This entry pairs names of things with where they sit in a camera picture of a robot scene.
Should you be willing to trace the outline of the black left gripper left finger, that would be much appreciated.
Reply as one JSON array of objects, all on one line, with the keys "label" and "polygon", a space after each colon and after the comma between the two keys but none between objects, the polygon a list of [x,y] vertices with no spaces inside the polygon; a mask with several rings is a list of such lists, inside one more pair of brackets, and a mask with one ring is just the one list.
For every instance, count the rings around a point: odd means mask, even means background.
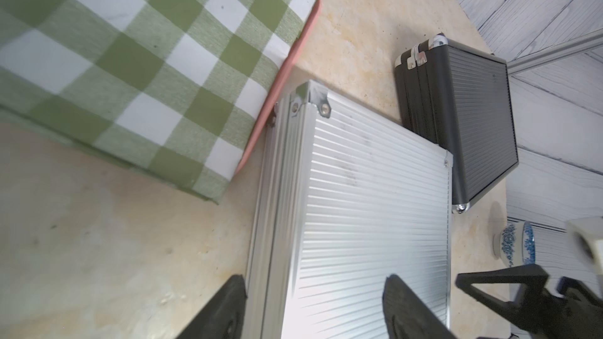
[{"label": "black left gripper left finger", "polygon": [[232,275],[177,336],[185,338],[239,339],[247,302],[245,280]]}]

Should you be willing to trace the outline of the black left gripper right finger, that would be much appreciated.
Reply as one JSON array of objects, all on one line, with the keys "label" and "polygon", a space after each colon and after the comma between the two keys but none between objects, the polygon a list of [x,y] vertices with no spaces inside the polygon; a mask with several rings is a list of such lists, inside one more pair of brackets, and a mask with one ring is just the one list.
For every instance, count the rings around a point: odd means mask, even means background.
[{"label": "black left gripper right finger", "polygon": [[398,275],[386,278],[383,313],[389,338],[455,338]]}]

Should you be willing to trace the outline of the silver aluminium poker case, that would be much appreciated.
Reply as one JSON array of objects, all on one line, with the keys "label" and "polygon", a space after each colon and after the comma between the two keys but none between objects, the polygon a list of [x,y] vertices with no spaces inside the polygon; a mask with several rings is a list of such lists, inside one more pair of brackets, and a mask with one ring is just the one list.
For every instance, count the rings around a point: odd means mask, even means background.
[{"label": "silver aluminium poker case", "polygon": [[450,152],[309,80],[266,133],[245,338],[385,338],[400,276],[450,325]]}]

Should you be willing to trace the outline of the black poker case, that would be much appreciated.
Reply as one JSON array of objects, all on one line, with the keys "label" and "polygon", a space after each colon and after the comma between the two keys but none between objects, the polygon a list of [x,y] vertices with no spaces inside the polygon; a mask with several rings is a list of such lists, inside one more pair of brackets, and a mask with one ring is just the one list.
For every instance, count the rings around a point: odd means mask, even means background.
[{"label": "black poker case", "polygon": [[519,165],[507,63],[440,33],[395,59],[404,128],[451,152],[464,213]]}]

